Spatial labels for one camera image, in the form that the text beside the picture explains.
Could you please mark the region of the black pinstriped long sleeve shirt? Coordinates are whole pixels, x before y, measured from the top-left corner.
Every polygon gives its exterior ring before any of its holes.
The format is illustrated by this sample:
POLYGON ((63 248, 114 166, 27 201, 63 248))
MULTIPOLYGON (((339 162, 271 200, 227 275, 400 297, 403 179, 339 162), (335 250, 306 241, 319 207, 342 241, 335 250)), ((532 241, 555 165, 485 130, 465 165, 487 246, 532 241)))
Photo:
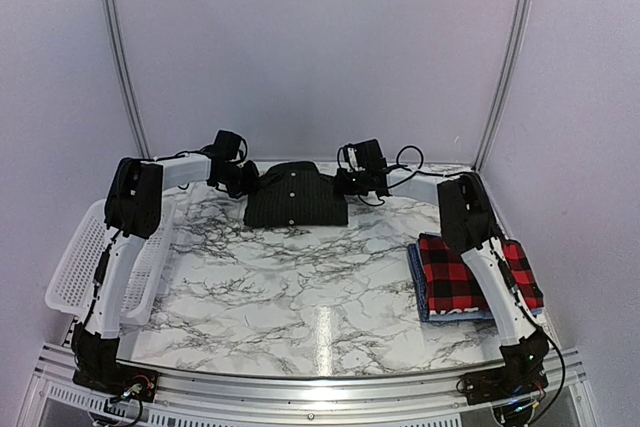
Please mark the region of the black pinstriped long sleeve shirt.
POLYGON ((310 161, 286 162, 258 177, 248 195, 244 224, 251 228, 347 226, 348 204, 333 176, 310 161))

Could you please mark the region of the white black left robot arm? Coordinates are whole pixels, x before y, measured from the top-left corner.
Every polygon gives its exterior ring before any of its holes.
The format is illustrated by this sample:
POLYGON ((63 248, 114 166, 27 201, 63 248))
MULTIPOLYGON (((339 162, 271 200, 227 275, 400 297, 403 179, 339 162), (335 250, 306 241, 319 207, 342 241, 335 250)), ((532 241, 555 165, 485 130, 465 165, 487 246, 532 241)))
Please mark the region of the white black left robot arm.
POLYGON ((239 198, 251 192, 258 177, 255 163, 236 154, 186 152, 157 160, 120 161, 104 207, 104 248, 88 305, 72 336, 76 384, 119 395, 136 381, 151 378, 119 363, 117 352, 124 294, 139 254, 159 227, 163 193, 204 182, 239 198))

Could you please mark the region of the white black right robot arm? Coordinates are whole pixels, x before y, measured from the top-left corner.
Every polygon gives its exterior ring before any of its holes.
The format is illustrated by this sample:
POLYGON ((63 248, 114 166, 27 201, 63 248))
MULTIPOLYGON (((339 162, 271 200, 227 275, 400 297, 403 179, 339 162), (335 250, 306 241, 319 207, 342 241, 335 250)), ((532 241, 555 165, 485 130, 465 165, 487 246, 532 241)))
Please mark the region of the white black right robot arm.
POLYGON ((462 393, 479 404, 543 391, 550 343, 536 316, 544 296, 522 245, 504 234, 476 173, 448 174, 436 192, 440 232, 418 240, 417 291, 437 316, 489 313, 503 359, 500 367, 463 375, 462 393))

